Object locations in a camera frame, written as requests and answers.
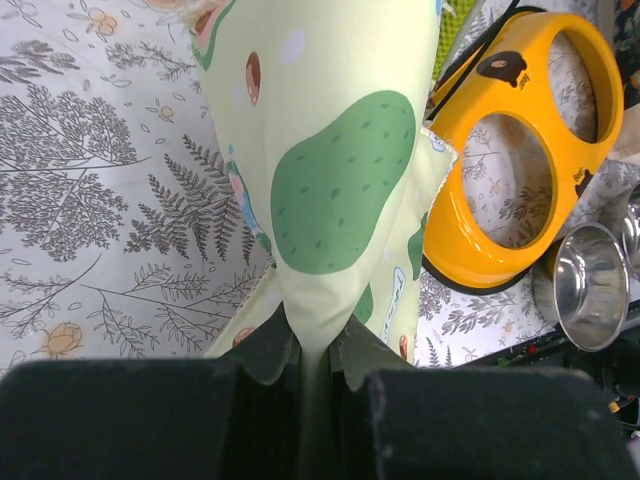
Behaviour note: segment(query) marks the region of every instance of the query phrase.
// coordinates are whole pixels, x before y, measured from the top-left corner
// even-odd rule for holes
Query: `cartoon print fabric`
[[[281,298],[296,334],[331,339],[354,314],[412,360],[422,231],[456,158],[420,127],[435,3],[225,0],[192,23],[234,191],[275,260],[212,353]]]

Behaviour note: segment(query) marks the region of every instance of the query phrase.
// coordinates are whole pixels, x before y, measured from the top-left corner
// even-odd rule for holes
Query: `yellow pet bowl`
[[[589,73],[597,107],[597,139],[576,137],[555,107],[548,73],[551,44],[566,34]],[[473,55],[436,92],[437,104]],[[424,236],[423,264],[459,291],[490,294],[519,280],[558,234],[620,132],[623,93],[616,61],[598,30],[567,13],[523,12],[511,17],[431,126],[462,159],[466,140],[482,118],[504,114],[522,122],[549,158],[553,196],[540,234],[522,248],[494,243],[477,225],[464,194],[462,160],[436,198]]]

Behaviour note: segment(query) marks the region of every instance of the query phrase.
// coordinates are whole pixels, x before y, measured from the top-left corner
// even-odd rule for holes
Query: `stainless steel bowl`
[[[620,242],[631,273],[640,280],[640,182],[611,200],[598,221]]]
[[[555,242],[533,269],[533,293],[545,320],[588,352],[613,342],[627,316],[624,254],[604,226],[584,223]]]

